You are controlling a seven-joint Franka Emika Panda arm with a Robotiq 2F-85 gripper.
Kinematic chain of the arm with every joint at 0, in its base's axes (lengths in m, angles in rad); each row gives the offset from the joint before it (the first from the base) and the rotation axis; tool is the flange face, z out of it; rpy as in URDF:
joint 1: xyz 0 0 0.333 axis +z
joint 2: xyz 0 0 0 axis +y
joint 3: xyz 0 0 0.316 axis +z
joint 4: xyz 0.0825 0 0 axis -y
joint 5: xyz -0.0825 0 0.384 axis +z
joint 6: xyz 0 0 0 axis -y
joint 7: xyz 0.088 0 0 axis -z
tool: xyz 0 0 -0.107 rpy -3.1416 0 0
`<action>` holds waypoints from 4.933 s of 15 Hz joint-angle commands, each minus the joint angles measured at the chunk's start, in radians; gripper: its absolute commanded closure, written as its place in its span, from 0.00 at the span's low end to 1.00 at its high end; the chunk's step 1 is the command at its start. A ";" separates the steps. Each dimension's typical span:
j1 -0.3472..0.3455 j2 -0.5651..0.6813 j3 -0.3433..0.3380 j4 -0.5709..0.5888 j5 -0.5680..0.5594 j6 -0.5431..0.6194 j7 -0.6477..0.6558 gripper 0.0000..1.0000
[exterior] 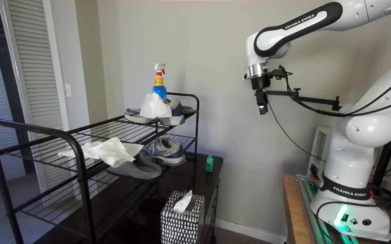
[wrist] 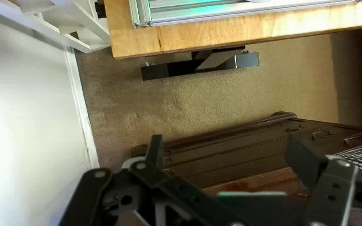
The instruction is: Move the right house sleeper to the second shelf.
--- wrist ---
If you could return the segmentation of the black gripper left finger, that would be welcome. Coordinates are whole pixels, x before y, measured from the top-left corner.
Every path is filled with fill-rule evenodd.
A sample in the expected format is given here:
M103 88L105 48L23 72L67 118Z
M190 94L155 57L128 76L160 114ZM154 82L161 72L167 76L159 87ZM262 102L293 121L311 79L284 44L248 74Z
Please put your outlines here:
M162 171L162 137L151 137L146 156L131 158L118 173L87 171L59 226L116 226L135 215L146 226L249 226L230 207L181 177Z

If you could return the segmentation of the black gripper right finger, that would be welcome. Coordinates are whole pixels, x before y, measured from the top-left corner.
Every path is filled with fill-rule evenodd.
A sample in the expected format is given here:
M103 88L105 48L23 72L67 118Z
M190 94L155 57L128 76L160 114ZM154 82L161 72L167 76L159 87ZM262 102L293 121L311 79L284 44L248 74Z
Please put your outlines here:
M358 170L343 160L328 160L309 142L291 136L286 162L311 191L303 226L346 226Z

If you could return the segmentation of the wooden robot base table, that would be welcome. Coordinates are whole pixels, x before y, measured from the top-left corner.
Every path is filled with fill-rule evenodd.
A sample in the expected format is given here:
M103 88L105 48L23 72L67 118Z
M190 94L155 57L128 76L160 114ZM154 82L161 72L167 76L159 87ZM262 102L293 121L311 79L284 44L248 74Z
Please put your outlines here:
M105 6L115 59L244 45L362 28L362 1L353 5L145 29L132 27L128 0L105 0Z

